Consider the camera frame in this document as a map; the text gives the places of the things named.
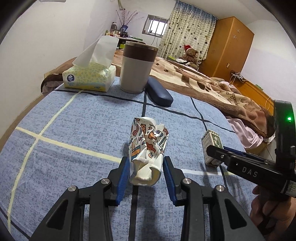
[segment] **curtain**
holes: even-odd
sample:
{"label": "curtain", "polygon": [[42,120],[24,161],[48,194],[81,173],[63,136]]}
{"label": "curtain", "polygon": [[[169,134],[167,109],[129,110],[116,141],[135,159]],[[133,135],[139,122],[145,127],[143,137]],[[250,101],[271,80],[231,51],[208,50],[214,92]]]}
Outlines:
{"label": "curtain", "polygon": [[199,52],[198,61],[205,60],[217,17],[193,5],[176,1],[159,45],[158,56],[181,57],[184,45]]}

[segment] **bed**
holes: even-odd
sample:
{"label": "bed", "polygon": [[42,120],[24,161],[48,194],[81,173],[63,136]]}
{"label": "bed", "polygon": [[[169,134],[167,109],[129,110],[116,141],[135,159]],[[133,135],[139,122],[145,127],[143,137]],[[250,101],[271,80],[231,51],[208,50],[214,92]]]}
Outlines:
{"label": "bed", "polygon": [[[117,168],[122,156],[128,155],[131,123],[141,116],[166,125],[169,138],[165,155],[186,177],[200,185],[228,186],[249,214],[255,185],[228,173],[224,165],[215,169],[204,164],[201,137],[207,129],[219,133],[224,146],[244,151],[226,118],[205,102],[169,92],[174,102],[163,108],[144,92],[121,91],[116,78],[107,93],[62,85],[39,102],[0,153],[0,218],[15,240],[28,240],[70,185],[93,185]],[[183,207],[170,201],[163,173],[154,186],[139,187],[137,205],[133,206],[132,193],[128,184],[120,206],[110,209],[114,240],[180,240]],[[130,220],[131,214],[136,218]],[[207,218],[205,223],[210,240]],[[88,207],[84,240],[87,238]]]}
{"label": "bed", "polygon": [[[112,64],[120,76],[123,51],[117,50]],[[73,66],[72,58],[44,75],[41,92],[46,96],[63,83],[62,73]],[[243,96],[233,85],[220,78],[209,78],[196,70],[175,61],[156,57],[150,76],[166,89],[204,101],[219,109],[228,119],[245,150],[258,147],[263,138],[274,134],[273,116],[251,98]]]}

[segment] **fleece blanket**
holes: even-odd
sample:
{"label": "fleece blanket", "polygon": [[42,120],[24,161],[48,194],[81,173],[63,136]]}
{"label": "fleece blanket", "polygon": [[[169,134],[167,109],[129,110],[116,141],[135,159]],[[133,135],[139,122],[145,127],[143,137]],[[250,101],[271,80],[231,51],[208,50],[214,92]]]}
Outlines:
{"label": "fleece blanket", "polygon": [[[116,76],[120,76],[123,51],[115,52],[112,64],[116,66]],[[63,63],[44,80],[62,80],[61,73],[73,66],[73,59]],[[156,57],[150,76],[156,78],[166,89],[204,101],[224,115],[242,120],[255,133],[264,138],[274,133],[273,117],[249,97],[237,89],[220,83],[218,78],[209,78],[181,64]]]}

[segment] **small box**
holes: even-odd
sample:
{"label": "small box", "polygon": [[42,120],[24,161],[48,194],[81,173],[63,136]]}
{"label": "small box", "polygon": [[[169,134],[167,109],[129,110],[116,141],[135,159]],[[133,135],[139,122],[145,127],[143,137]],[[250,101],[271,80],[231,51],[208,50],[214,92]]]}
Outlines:
{"label": "small box", "polygon": [[218,167],[221,165],[222,162],[207,155],[207,147],[210,145],[223,149],[219,134],[212,130],[207,130],[202,137],[202,148],[205,156],[205,163],[206,165]]}

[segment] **wardrobe door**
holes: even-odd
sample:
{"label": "wardrobe door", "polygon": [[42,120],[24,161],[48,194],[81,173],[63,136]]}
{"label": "wardrobe door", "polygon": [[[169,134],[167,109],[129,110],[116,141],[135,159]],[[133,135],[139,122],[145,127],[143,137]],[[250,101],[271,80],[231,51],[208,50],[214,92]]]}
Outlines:
{"label": "wardrobe door", "polygon": [[216,22],[213,36],[207,52],[207,58],[202,61],[199,72],[212,77],[221,59],[234,17],[220,19]]}
{"label": "wardrobe door", "polygon": [[247,59],[254,34],[234,18],[230,35],[214,77],[230,80],[230,72],[241,72]]}

